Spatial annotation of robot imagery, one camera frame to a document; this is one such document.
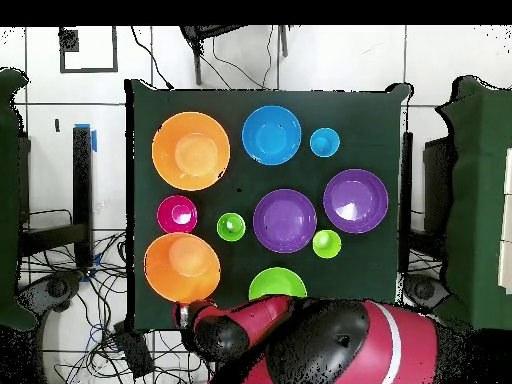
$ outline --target table surface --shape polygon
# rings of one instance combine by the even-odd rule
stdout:
[[[134,104],[134,273],[135,327],[174,329],[172,302],[155,293],[146,281],[143,260],[151,242],[163,235],[156,221],[160,202],[173,194],[190,198],[199,221],[193,234],[208,242],[221,263],[221,281],[213,298],[221,308],[248,300],[252,279],[273,266],[289,268],[303,279],[308,295],[393,302],[397,264],[397,205],[400,156],[400,110],[409,95],[407,84],[385,92],[282,92],[248,90],[153,90],[132,80]],[[242,145],[242,126],[249,114],[264,105],[292,111],[302,128],[296,155],[283,165],[265,166],[252,160]],[[151,143],[161,124],[172,115],[196,111],[216,119],[226,131],[231,157],[226,173],[211,187],[185,192],[168,185],[151,159]],[[341,138],[330,158],[315,156],[311,134],[330,127]],[[362,168],[376,174],[389,195],[388,213],[372,231],[348,234],[337,230],[323,209],[323,193],[338,172]],[[291,188],[306,195],[317,213],[317,231],[333,229],[343,247],[334,259],[317,257],[311,243],[292,254],[278,254],[262,246],[252,229],[252,214],[272,190]],[[244,237],[234,243],[216,233],[224,212],[237,212],[246,221]]]

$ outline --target bowl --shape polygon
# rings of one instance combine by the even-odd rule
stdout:
[[[290,160],[300,146],[298,119],[281,106],[263,106],[252,112],[242,128],[247,154],[263,165],[280,165]]]
[[[335,231],[320,230],[313,237],[313,251],[322,259],[332,259],[341,250],[341,238]]]
[[[309,199],[290,189],[270,192],[253,215],[259,242],[277,253],[293,253],[306,246],[316,229],[316,212]]]
[[[156,217],[166,233],[189,233],[197,224],[197,209],[185,196],[170,196],[160,203]]]
[[[217,221],[217,234],[226,241],[238,241],[245,234],[244,219],[234,212],[222,215]]]
[[[153,138],[153,163],[158,174],[181,190],[202,190],[226,171],[229,140],[222,126],[199,112],[171,116]]]
[[[151,288],[173,302],[205,299],[220,281],[220,262],[208,243],[188,233],[157,238],[144,255]]]
[[[261,271],[249,287],[249,300],[268,294],[306,297],[307,291],[302,279],[295,272],[274,267]]]
[[[315,155],[328,158],[340,147],[340,137],[331,128],[319,128],[311,135],[309,145]]]
[[[374,229],[386,216],[388,192],[382,181],[364,169],[347,169],[335,175],[324,191],[329,220],[352,234]]]

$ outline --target blue bowl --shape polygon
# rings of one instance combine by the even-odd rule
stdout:
[[[281,165],[300,146],[298,119],[281,106],[263,106],[252,112],[242,129],[242,142],[251,158],[263,165]]]
[[[309,141],[313,153],[321,158],[334,155],[340,147],[338,133],[330,128],[316,130]]]

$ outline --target small green bowl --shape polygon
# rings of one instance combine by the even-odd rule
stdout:
[[[217,234],[226,241],[238,241],[245,234],[244,219],[234,212],[222,215],[217,221]]]
[[[306,286],[302,279],[286,268],[268,268],[261,271],[249,287],[249,300],[267,294],[286,294],[288,296],[306,297]]]
[[[341,238],[332,230],[320,230],[313,237],[313,251],[323,259],[334,258],[341,250]]]

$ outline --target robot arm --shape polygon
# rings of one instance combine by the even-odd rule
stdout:
[[[208,301],[179,310],[175,318],[187,349],[221,363],[209,384],[468,384],[512,378],[512,353],[505,347],[512,345],[512,332],[462,335],[372,301],[266,296],[226,311]]]
[[[233,361],[261,343],[289,318],[293,298],[265,296],[230,310],[220,310],[209,300],[175,306],[174,319],[182,329],[188,349],[209,361]]]

